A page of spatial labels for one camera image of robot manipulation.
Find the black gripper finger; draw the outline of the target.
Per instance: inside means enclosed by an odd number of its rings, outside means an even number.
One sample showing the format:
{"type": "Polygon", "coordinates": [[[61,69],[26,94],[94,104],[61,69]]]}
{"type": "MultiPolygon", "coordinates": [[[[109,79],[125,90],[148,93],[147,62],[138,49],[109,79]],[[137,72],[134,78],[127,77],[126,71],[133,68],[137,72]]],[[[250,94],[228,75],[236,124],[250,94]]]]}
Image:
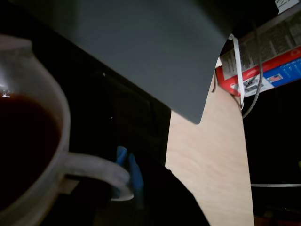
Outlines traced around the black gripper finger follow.
{"type": "Polygon", "coordinates": [[[153,225],[209,225],[194,195],[165,166],[132,153],[128,162],[136,205],[147,210],[153,225]]]}
{"type": "Polygon", "coordinates": [[[130,186],[134,198],[126,202],[110,202],[107,207],[98,207],[95,226],[134,226],[135,217],[141,209],[141,170],[133,153],[129,153],[124,147],[117,147],[116,163],[126,167],[130,173],[130,186]]]}

